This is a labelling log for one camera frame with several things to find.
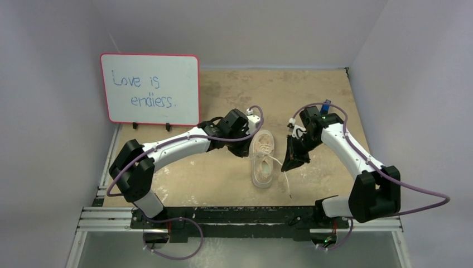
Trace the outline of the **white shoelace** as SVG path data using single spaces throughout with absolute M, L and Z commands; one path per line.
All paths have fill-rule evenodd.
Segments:
M 268 189 L 273 183 L 273 178 L 283 175 L 288 196 L 292 199 L 288 176 L 286 172 L 277 169 L 277 167 L 282 166 L 282 163 L 273 156 L 273 151 L 274 149 L 269 145 L 250 147 L 249 159 L 252 166 L 252 183 L 259 189 Z

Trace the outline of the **beige canvas sneaker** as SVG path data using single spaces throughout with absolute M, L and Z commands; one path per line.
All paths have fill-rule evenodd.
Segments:
M 258 131 L 249 147 L 249 158 L 252 166 L 252 182 L 257 188 L 267 189 L 273 178 L 273 153 L 275 141 L 268 130 Z

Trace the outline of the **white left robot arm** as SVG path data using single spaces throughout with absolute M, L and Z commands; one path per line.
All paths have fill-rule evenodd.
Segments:
M 264 115 L 255 115 L 251 106 L 246 112 L 232 109 L 224 117 L 198 123 L 192 129 L 157 142 L 129 140 L 109 167 L 113 179 L 107 196 L 119 195 L 135 205 L 152 228 L 166 223 L 165 206 L 151 189 L 153 176 L 163 167 L 186 157 L 227 147 L 237 157 L 249 156 L 249 145 L 264 123 Z

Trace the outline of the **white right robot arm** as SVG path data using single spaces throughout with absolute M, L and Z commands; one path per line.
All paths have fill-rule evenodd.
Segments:
M 360 223 L 389 217 L 400 211 L 400 172 L 386 166 L 360 146 L 349 133 L 346 119 L 336 113 L 323 114 L 316 106 L 297 112 L 302 125 L 289 119 L 287 148 L 282 172 L 310 162 L 309 153 L 322 144 L 330 148 L 354 179 L 348 196 L 333 196 L 315 201 L 313 220 L 327 227 L 337 217 L 352 218 Z

